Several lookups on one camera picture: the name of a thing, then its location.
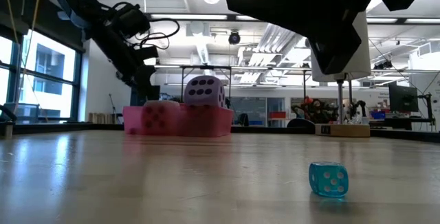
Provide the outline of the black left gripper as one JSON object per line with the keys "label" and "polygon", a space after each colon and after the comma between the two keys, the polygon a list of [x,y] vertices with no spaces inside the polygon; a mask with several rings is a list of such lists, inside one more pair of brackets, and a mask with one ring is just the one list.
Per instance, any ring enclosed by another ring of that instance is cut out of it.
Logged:
{"label": "black left gripper", "polygon": [[111,61],[123,82],[135,82],[137,93],[142,97],[154,97],[155,87],[151,76],[156,72],[152,65],[145,65],[144,59],[157,56],[157,49],[147,47],[134,49],[110,26],[98,26],[98,47]]}

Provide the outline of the large pink foam die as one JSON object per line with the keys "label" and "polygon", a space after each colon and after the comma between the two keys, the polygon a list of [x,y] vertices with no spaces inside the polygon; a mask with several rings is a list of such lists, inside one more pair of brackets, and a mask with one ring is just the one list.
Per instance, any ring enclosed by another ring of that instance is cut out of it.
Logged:
{"label": "large pink foam die", "polygon": [[181,109],[178,102],[158,100],[142,107],[141,128],[145,135],[171,136],[177,134]]}

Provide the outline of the large purple foam die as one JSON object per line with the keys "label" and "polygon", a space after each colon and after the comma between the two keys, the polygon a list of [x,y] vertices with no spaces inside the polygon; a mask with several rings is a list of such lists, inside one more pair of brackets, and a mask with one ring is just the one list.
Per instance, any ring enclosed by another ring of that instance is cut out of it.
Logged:
{"label": "large purple foam die", "polygon": [[197,76],[190,80],[184,90],[184,103],[194,106],[226,108],[226,91],[215,76]]}

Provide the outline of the pink translucent plastic bin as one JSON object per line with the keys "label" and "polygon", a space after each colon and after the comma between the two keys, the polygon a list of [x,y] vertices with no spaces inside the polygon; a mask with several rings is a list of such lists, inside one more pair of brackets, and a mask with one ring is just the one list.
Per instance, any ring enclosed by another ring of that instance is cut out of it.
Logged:
{"label": "pink translucent plastic bin", "polygon": [[233,111],[223,107],[191,106],[174,101],[124,107],[124,132],[132,135],[221,137],[231,133]]}

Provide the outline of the black computer monitor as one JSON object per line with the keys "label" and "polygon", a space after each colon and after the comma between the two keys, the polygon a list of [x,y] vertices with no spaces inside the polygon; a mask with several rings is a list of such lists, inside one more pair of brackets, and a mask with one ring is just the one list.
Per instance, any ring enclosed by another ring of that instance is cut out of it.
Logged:
{"label": "black computer monitor", "polygon": [[152,86],[148,88],[138,89],[137,87],[131,88],[131,106],[144,106],[148,101],[159,100],[160,98],[160,86]]}
{"label": "black computer monitor", "polygon": [[417,89],[413,87],[403,87],[389,85],[389,98],[391,111],[418,112]]}

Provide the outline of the wooden block stack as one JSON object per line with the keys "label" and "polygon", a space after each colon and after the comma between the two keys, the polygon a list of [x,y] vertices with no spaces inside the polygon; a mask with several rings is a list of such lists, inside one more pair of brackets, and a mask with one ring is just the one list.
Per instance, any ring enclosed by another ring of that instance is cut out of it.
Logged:
{"label": "wooden block stack", "polygon": [[93,124],[117,124],[115,115],[108,113],[89,113],[88,122]]}

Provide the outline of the white shade table lamp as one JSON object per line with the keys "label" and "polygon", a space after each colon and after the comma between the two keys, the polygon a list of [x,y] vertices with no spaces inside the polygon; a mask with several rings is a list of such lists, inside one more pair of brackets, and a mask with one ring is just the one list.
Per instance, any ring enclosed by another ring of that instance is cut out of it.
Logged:
{"label": "white shade table lamp", "polygon": [[371,75],[369,58],[368,29],[366,13],[359,13],[353,26],[362,42],[354,55],[338,74],[324,74],[318,66],[316,53],[311,54],[311,75],[315,82],[335,82],[338,84],[338,119],[332,124],[315,124],[316,135],[329,137],[370,137],[369,119],[366,116],[366,103],[359,100],[350,103],[348,110],[343,107],[343,84],[351,83]]}

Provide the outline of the black office chair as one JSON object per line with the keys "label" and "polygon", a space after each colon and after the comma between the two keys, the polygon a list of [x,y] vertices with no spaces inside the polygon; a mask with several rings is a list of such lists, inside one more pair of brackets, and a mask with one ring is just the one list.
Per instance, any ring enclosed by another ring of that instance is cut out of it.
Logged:
{"label": "black office chair", "polygon": [[287,128],[304,128],[304,129],[315,129],[315,124],[310,120],[303,118],[292,119],[288,122]]}

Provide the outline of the black slanted bar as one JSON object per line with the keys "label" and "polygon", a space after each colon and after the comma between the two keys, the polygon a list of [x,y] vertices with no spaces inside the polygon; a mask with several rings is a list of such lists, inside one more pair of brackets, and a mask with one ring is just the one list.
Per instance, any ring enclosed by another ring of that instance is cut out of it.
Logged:
{"label": "black slanted bar", "polygon": [[16,122],[16,115],[8,107],[0,104],[0,112],[0,122]]}

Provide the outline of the small blue die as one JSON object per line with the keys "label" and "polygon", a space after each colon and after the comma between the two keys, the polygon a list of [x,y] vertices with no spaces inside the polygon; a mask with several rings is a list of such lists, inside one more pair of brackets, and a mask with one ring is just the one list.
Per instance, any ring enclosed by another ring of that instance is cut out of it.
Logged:
{"label": "small blue die", "polygon": [[309,184],[319,196],[343,197],[349,189],[347,169],[336,162],[313,162],[309,165]]}

